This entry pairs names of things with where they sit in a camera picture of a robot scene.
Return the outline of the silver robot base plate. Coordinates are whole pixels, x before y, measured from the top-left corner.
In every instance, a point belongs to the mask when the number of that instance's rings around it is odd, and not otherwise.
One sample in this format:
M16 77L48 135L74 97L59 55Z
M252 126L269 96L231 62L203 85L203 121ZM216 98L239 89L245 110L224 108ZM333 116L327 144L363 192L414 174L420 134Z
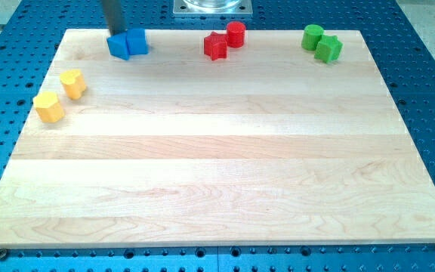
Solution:
M253 15L252 0L174 0L176 17L219 17Z

